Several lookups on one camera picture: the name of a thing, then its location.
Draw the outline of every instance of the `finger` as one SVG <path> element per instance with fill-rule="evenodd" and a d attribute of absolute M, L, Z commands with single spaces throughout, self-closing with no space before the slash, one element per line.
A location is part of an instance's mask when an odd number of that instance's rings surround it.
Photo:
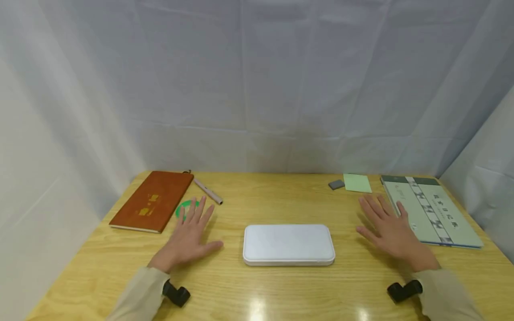
<path fill-rule="evenodd" d="M 197 258 L 206 257 L 207 255 L 209 255 L 213 252 L 219 251 L 222 247 L 223 247 L 222 241 L 214 241 L 214 242 L 207 243 L 198 248 L 196 257 Z"/>
<path fill-rule="evenodd" d="M 380 205 L 382 205 L 382 208 L 387 215 L 393 216 L 393 217 L 396 216 L 396 214 L 394 213 L 393 207 L 391 206 L 391 204 L 389 204 L 389 202 L 386 201 L 384 196 L 378 195 L 377 199 L 380 202 Z"/>
<path fill-rule="evenodd" d="M 371 208 L 371 206 L 368 204 L 368 201 L 366 201 L 363 197 L 359 197 L 359 203 L 360 207 L 364 211 L 364 214 L 370 220 L 370 222 L 377 227 L 380 222 L 382 221 L 380 217 L 377 216 L 375 211 Z"/>
<path fill-rule="evenodd" d="M 201 197 L 200 205 L 198 205 L 198 208 L 195 211 L 194 220 L 193 220 L 193 223 L 195 223 L 195 224 L 198 224 L 198 222 L 200 222 L 201 213 L 204 211 L 205 199 L 206 199 L 205 196 Z"/>
<path fill-rule="evenodd" d="M 366 240 L 370 241 L 374 246 L 378 247 L 380 239 L 375 234 L 373 234 L 373 232 L 371 232 L 363 226 L 358 226 L 355 228 L 355 230 L 357 231 L 357 233 L 364 236 Z"/>
<path fill-rule="evenodd" d="M 373 199 L 373 196 L 371 195 L 365 195 L 364 198 L 366 201 L 368 201 L 368 204 L 371 206 L 371 208 L 375 211 L 375 213 L 380 217 L 381 219 L 385 219 L 388 215 L 384 212 L 382 207 L 375 202 Z"/>
<path fill-rule="evenodd" d="M 191 199 L 191 205 L 189 206 L 188 216 L 186 217 L 186 223 L 191 222 L 194 217 L 194 211 L 196 209 L 196 197 Z"/>
<path fill-rule="evenodd" d="M 186 209 L 181 206 L 180 207 L 180 214 L 178 215 L 178 221 L 177 221 L 177 226 L 175 226 L 175 230 L 177 230 L 179 227 L 182 226 L 182 224 L 184 224 L 184 215 L 186 214 Z"/>
<path fill-rule="evenodd" d="M 202 215 L 199 225 L 201 226 L 201 229 L 203 230 L 205 226 L 207 226 L 207 223 L 211 219 L 212 212 L 214 212 L 214 204 L 209 206 L 209 208 L 205 211 L 205 214 Z"/>
<path fill-rule="evenodd" d="M 405 210 L 405 207 L 403 207 L 403 204 L 400 201 L 397 201 L 396 206 L 398 206 L 398 209 L 400 210 L 401 218 L 408 222 L 409 221 L 409 213 L 407 213 L 407 211 Z"/>

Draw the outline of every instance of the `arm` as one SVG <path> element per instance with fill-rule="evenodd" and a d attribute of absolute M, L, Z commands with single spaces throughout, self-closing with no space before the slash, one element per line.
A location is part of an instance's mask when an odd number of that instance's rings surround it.
<path fill-rule="evenodd" d="M 196 208 L 196 199 L 191 200 L 187 218 L 185 210 L 180 209 L 177 226 L 168 242 L 152 258 L 148 266 L 140 268 L 121 294 L 107 321 L 152 320 L 159 309 L 162 288 L 170 278 L 173 267 L 192 262 L 221 249 L 223 242 L 215 241 L 201 244 L 201 235 L 214 211 L 211 205 L 202 216 L 205 196 Z"/>
<path fill-rule="evenodd" d="M 377 248 L 405 261 L 423 287 L 419 296 L 423 314 L 432 321 L 483 321 L 466 290 L 450 272 L 441 269 L 428 246 L 421 243 L 409 226 L 409 215 L 398 202 L 401 216 L 382 196 L 378 205 L 373 197 L 360 198 L 359 202 L 367 218 L 375 226 L 377 235 L 363 226 L 357 232 Z"/>

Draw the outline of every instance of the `brown notebook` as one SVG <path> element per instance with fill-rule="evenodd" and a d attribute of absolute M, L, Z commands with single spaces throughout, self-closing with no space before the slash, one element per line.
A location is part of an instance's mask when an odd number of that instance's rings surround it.
<path fill-rule="evenodd" d="M 162 233 L 193 180 L 193 174 L 151 172 L 109 226 Z"/>

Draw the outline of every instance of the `white plastic case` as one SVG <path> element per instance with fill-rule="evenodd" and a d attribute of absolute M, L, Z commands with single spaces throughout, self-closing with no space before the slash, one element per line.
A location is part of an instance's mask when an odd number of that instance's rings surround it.
<path fill-rule="evenodd" d="M 249 266 L 327 266 L 336 258 L 322 224 L 249 225 L 243 259 Z"/>

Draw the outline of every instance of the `green sticky note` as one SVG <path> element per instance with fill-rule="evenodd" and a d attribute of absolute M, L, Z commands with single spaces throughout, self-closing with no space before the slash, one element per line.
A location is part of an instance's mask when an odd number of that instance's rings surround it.
<path fill-rule="evenodd" d="M 347 191 L 371 193 L 370 181 L 366 175 L 343 174 Z"/>

